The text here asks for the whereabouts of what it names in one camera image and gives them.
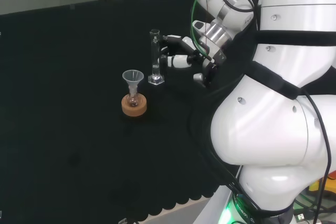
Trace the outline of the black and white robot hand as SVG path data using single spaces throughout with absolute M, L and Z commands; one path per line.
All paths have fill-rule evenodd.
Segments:
M 202 66 L 202 72 L 196 73 L 193 80 L 204 87 L 209 87 L 215 78 L 219 67 L 226 61 L 223 51 L 214 45 L 209 50 L 208 57 L 203 56 L 194 46 L 190 37 L 177 35 L 163 36 L 158 62 L 162 71 L 167 68 L 187 69 L 194 64 Z

